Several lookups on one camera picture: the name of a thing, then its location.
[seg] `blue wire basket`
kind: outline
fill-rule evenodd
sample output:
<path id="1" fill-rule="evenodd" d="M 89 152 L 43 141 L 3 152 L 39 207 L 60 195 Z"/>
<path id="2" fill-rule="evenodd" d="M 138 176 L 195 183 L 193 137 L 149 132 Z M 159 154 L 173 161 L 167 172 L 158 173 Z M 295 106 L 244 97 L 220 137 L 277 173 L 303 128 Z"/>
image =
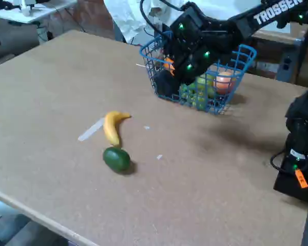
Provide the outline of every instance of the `blue wire basket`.
<path id="1" fill-rule="evenodd" d="M 179 92 L 172 96 L 165 96 L 158 92 L 154 76 L 163 69 L 173 74 L 173 61 L 164 55 L 163 47 L 166 40 L 159 35 L 145 46 L 140 48 L 144 57 L 148 77 L 155 94 L 163 99 L 180 103 L 198 110 L 214 114 L 221 113 L 232 99 L 237 87 L 241 83 L 244 73 L 257 55 L 257 51 L 247 45 L 240 45 L 233 51 L 230 61 L 226 64 L 218 62 L 211 65 L 208 70 L 197 77 L 190 84 L 181 84 Z"/>

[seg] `yellow banana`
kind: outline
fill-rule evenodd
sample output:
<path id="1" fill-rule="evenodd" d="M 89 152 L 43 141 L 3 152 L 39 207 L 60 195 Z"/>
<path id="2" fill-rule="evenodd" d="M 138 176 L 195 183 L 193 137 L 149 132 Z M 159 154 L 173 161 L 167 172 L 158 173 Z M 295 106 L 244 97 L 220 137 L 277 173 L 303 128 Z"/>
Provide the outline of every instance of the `yellow banana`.
<path id="1" fill-rule="evenodd" d="M 116 124 L 126 118 L 130 118 L 131 115 L 128 113 L 121 113 L 119 111 L 110 111 L 106 114 L 104 120 L 104 133 L 108 141 L 114 145 L 120 145 L 120 139 L 116 130 Z"/>

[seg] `avocado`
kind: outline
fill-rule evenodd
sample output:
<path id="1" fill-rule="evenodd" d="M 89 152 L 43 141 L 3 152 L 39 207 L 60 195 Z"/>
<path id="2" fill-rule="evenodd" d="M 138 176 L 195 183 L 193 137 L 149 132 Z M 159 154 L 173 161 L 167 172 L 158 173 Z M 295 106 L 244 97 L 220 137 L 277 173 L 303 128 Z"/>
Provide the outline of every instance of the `avocado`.
<path id="1" fill-rule="evenodd" d="M 109 147 L 103 153 L 104 162 L 115 172 L 126 171 L 130 167 L 129 154 L 117 147 Z"/>

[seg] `tan tabletop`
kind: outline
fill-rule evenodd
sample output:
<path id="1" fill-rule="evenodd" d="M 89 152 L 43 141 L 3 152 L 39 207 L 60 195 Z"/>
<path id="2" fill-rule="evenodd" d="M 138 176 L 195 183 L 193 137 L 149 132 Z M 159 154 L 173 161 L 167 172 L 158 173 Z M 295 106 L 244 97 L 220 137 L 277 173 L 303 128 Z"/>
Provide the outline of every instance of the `tan tabletop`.
<path id="1" fill-rule="evenodd" d="M 291 33 L 271 32 L 259 30 L 253 36 L 261 39 L 276 41 L 288 45 L 293 45 L 298 41 L 304 40 L 308 31 L 308 25 L 300 25 L 298 23 L 291 23 Z"/>
<path id="2" fill-rule="evenodd" d="M 304 89 L 245 75 L 213 116 L 157 98 L 136 64 L 137 47 L 73 31 L 0 65 L 0 200 L 79 245 L 300 245 L 307 209 L 268 160 Z M 78 141 L 110 110 L 133 116 L 130 176 L 102 161 L 102 130 Z"/>

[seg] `green led light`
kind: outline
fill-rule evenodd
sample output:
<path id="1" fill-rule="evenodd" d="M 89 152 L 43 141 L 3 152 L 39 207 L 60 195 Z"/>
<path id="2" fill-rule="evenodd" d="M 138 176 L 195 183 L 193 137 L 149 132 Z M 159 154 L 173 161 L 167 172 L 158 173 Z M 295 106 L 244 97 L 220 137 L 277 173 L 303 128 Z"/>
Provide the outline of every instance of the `green led light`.
<path id="1" fill-rule="evenodd" d="M 208 51 L 204 53 L 204 57 L 207 57 L 207 58 L 208 58 L 209 55 L 210 55 L 210 52 L 208 52 Z"/>

